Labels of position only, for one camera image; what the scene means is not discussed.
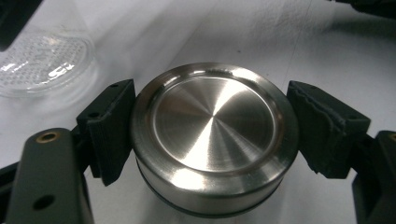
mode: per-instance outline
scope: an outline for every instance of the white table surface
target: white table surface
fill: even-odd
[[[30,135],[72,129],[106,86],[133,78],[136,92],[186,63],[245,67],[286,92],[289,80],[317,85],[372,119],[369,134],[396,130],[396,21],[324,0],[79,0],[96,47],[90,79],[45,96],[0,97],[0,167],[18,161]],[[146,186],[134,160],[105,188],[86,172],[95,223],[356,223],[350,172],[328,180],[301,154],[279,189],[237,217],[182,214]]]

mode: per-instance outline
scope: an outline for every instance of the black clamp jaw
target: black clamp jaw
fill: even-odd
[[[327,178],[346,178],[353,168],[358,223],[396,222],[396,133],[371,138],[368,118],[315,86],[291,81],[287,97],[309,167]],[[81,112],[73,131],[29,138],[19,164],[0,171],[0,221],[7,213],[11,224],[93,223],[83,172],[90,166],[106,186],[119,178],[133,147],[134,99],[132,80],[110,85]]]

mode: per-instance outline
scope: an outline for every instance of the screw hole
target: screw hole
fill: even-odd
[[[93,112],[88,115],[88,117],[90,117],[91,119],[97,119],[97,118],[99,118],[99,116],[100,116],[100,114],[97,112]]]
[[[43,133],[37,137],[37,143],[48,143],[52,142],[59,137],[58,133]]]
[[[35,201],[33,204],[33,209],[36,211],[46,209],[52,205],[53,202],[55,202],[55,197],[53,195],[45,195]]]

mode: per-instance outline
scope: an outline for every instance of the brushed metal surface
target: brushed metal surface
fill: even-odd
[[[297,122],[284,94],[227,64],[189,64],[152,80],[136,99],[131,130],[150,185],[200,214],[262,201],[297,154]]]

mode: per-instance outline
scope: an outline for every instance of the metal disc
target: metal disc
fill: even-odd
[[[200,214],[262,201],[297,154],[297,122],[284,94],[227,64],[189,64],[152,80],[136,99],[131,130],[150,185]]]

